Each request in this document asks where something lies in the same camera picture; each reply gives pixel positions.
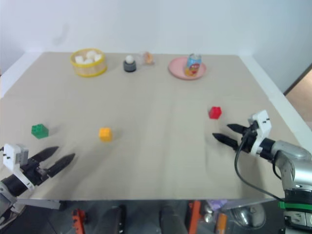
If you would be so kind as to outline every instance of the pink plate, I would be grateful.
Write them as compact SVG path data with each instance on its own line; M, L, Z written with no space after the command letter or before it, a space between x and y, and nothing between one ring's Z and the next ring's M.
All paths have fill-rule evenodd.
M174 75L175 77L180 78L180 79L187 79L187 80L198 79L198 78L201 78L205 74L207 70L206 65L204 63L201 63L199 67L199 71L197 72L197 75L195 77L188 77L187 75L184 74L184 67L186 65L186 62L187 62L187 57L175 58L169 63L168 69L172 73L172 75Z

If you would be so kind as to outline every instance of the green block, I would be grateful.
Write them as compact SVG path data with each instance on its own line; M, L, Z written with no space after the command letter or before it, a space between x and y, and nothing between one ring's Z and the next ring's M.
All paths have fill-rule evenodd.
M49 136L49 129L47 129L43 124L33 125L31 127L31 134L37 139L41 139Z

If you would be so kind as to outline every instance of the white floor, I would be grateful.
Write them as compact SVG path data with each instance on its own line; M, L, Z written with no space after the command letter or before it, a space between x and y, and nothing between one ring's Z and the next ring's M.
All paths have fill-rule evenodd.
M286 98L312 129L312 70L286 95Z

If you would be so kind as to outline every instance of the metal bowl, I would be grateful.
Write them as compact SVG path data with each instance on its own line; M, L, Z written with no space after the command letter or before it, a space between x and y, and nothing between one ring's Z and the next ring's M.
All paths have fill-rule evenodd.
M247 229L261 228L266 221L265 211L261 204L231 209L231 215L239 226Z

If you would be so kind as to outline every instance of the purple object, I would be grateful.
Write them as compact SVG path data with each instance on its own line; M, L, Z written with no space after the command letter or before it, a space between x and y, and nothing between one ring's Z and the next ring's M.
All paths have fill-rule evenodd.
M207 203L209 204L210 208L213 211L219 210L222 206L224 206L225 203L228 201L226 199L221 200L207 200Z

